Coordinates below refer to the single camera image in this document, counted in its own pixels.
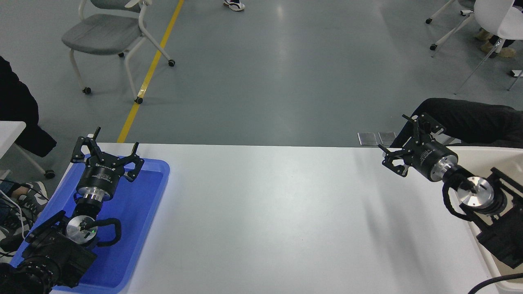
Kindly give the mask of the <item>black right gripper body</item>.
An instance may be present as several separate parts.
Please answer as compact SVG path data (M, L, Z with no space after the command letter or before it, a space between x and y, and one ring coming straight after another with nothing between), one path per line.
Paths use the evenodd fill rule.
M443 180L443 175L456 165L456 153L438 141L422 145L408 142L406 149L412 151L411 165L430 181Z

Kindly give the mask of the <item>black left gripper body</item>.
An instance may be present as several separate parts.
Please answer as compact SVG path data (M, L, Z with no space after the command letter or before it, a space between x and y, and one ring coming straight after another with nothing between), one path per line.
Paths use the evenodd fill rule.
M106 193L114 193L125 169L116 165L117 156L91 156L86 161L86 168L77 184L77 192L86 188L97 188Z

